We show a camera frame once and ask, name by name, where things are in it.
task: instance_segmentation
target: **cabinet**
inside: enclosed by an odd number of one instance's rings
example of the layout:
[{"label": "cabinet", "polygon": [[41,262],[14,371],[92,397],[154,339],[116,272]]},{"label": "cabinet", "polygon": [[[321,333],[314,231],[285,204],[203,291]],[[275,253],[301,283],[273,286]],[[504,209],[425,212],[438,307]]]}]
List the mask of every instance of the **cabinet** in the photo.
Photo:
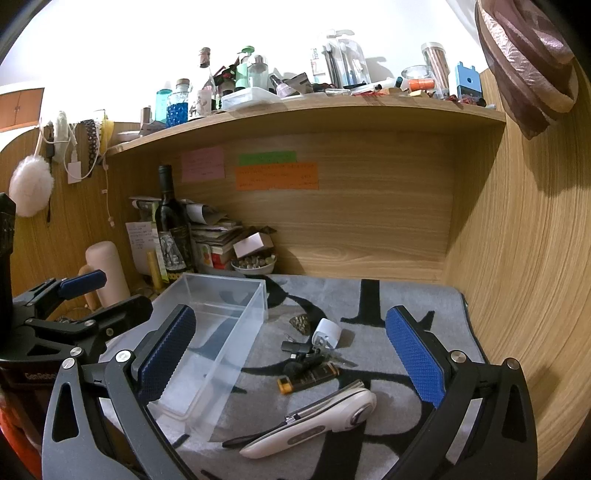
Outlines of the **cabinet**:
[{"label": "cabinet", "polygon": [[43,90],[37,88],[0,95],[0,132],[37,125]]}]

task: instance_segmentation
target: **brown cloth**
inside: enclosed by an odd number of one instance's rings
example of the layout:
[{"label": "brown cloth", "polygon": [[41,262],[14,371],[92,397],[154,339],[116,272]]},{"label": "brown cloth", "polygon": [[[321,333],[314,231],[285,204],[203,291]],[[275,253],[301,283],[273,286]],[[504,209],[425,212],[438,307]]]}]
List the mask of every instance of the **brown cloth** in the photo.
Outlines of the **brown cloth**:
[{"label": "brown cloth", "polygon": [[505,111],[528,139],[571,110],[573,52],[531,0],[478,0],[476,27]]}]

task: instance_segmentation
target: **bowl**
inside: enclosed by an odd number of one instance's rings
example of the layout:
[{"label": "bowl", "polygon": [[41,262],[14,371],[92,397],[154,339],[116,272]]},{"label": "bowl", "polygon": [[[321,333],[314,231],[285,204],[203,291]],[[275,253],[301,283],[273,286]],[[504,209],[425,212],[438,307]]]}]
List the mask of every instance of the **bowl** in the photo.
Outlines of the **bowl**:
[{"label": "bowl", "polygon": [[234,270],[236,270],[237,272],[245,274],[247,277],[250,275],[269,275],[269,274],[273,273],[273,269],[275,268],[275,263],[277,263],[277,260],[275,260],[272,264],[265,265],[263,267],[256,267],[256,268],[240,268],[240,267],[237,267],[236,265],[234,265],[234,263],[232,263],[232,268]]}]

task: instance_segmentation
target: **pink box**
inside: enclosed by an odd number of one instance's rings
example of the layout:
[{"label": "pink box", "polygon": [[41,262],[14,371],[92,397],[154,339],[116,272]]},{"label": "pink box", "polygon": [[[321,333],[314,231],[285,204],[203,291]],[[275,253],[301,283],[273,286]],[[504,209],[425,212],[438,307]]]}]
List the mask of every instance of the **pink box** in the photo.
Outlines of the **pink box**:
[{"label": "pink box", "polygon": [[244,240],[240,240],[239,242],[235,243],[234,251],[236,252],[236,256],[238,258],[242,258],[256,253],[259,250],[271,248],[272,246],[273,241],[269,235],[266,233],[255,233],[251,236],[247,236]]}]

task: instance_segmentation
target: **paper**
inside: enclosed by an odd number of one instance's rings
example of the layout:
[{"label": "paper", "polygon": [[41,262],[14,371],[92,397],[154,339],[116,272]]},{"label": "paper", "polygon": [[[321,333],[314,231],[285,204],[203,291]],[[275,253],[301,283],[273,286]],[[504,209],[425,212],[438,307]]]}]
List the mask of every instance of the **paper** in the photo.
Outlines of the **paper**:
[{"label": "paper", "polygon": [[222,147],[201,148],[181,155],[182,182],[225,178]]},{"label": "paper", "polygon": [[135,268],[142,275],[150,275],[148,250],[154,248],[152,222],[128,222],[125,226],[129,235],[129,244],[131,245]]},{"label": "paper", "polygon": [[215,208],[203,203],[195,203],[191,200],[181,200],[184,203],[185,210],[189,220],[204,225],[215,225],[226,216],[225,213],[218,212]]},{"label": "paper", "polygon": [[154,250],[156,250],[156,258],[158,259],[160,276],[162,277],[163,282],[168,283],[168,273],[166,272],[166,266],[164,265],[164,256],[162,255],[160,237],[158,236],[158,230],[156,230],[156,225],[154,223],[152,223],[152,242],[154,244]]},{"label": "paper", "polygon": [[238,157],[238,165],[246,167],[247,165],[268,165],[269,163],[295,163],[296,152],[262,152],[262,153],[243,153]]},{"label": "paper", "polygon": [[236,167],[236,190],[269,189],[318,190],[317,163],[272,163]]}]

